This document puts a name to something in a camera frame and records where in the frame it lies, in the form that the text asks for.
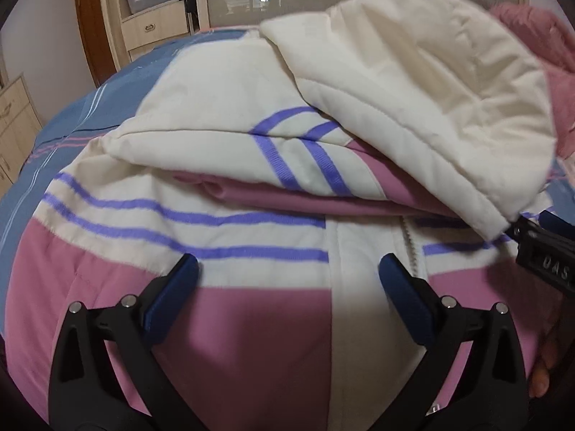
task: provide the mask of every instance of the wooden door frame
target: wooden door frame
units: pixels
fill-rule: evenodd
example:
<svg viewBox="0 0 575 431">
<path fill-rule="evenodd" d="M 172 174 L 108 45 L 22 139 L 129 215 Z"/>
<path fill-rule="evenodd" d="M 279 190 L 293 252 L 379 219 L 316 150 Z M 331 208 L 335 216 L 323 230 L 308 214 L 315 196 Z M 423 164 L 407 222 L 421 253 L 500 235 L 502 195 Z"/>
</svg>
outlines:
<svg viewBox="0 0 575 431">
<path fill-rule="evenodd" d="M 110 51 L 100 0 L 75 0 L 78 28 L 86 61 L 98 87 L 116 73 Z"/>
</svg>

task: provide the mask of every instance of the blue bedsheet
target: blue bedsheet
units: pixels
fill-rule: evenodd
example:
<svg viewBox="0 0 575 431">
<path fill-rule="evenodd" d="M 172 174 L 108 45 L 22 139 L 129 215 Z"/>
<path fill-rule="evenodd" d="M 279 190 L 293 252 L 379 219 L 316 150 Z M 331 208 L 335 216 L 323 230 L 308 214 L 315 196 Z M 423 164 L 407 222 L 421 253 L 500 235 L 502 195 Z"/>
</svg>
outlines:
<svg viewBox="0 0 575 431">
<path fill-rule="evenodd" d="M 240 38 L 243 30 L 215 30 L 166 43 L 112 76 L 96 91 L 69 105 L 38 134 L 20 177 L 0 201 L 0 332 L 16 248 L 28 220 L 54 176 L 91 137 L 134 116 L 177 52 L 188 45 Z"/>
</svg>

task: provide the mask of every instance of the zipper teeth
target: zipper teeth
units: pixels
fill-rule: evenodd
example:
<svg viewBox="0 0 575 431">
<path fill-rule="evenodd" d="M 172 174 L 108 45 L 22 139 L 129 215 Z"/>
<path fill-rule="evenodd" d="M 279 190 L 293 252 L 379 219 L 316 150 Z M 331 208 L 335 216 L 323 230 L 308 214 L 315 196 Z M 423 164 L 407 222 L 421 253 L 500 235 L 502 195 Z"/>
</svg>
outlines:
<svg viewBox="0 0 575 431">
<path fill-rule="evenodd" d="M 418 264 L 418 253 L 415 249 L 415 242 L 413 241 L 413 236 L 409 229 L 409 223 L 407 222 L 406 217 L 401 218 L 401 229 L 403 230 L 403 234 L 405 237 L 405 241 L 407 243 L 407 256 L 409 258 L 409 265 L 410 265 L 410 272 L 413 277 L 419 277 L 419 264 Z"/>
</svg>

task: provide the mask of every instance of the wooden drawer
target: wooden drawer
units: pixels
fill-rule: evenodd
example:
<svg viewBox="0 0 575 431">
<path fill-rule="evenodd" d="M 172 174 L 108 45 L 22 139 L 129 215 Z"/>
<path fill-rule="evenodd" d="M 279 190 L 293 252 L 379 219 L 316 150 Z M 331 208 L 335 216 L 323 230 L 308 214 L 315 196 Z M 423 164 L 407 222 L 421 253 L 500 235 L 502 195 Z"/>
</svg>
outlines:
<svg viewBox="0 0 575 431">
<path fill-rule="evenodd" d="M 128 51 L 186 34 L 188 22 L 184 2 L 173 1 L 135 15 L 122 22 L 122 33 Z"/>
<path fill-rule="evenodd" d="M 6 191 L 10 189 L 12 182 L 8 179 L 8 176 L 0 169 L 0 198 L 4 196 Z"/>
<path fill-rule="evenodd" d="M 28 104 L 0 135 L 0 167 L 11 181 L 18 179 L 39 130 L 40 123 Z"/>
<path fill-rule="evenodd" d="M 0 134 L 29 103 L 21 77 L 0 93 Z"/>
</svg>

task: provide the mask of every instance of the drawer handle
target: drawer handle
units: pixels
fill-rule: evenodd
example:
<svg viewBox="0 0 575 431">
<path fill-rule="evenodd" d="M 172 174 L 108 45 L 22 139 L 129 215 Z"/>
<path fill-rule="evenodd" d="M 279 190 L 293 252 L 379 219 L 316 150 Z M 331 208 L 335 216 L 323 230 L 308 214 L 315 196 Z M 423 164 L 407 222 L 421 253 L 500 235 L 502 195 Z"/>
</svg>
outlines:
<svg viewBox="0 0 575 431">
<path fill-rule="evenodd" d="M 4 168 L 7 171 L 10 171 L 10 164 L 8 162 L 6 162 L 6 159 L 4 158 L 3 155 L 0 154 L 0 160 L 2 160 L 2 163 L 4 164 Z"/>
<path fill-rule="evenodd" d="M 2 113 L 0 113 L 0 118 L 5 118 L 10 114 L 10 109 L 12 108 L 12 102 L 10 102 L 6 108 L 4 110 L 2 110 Z"/>
</svg>

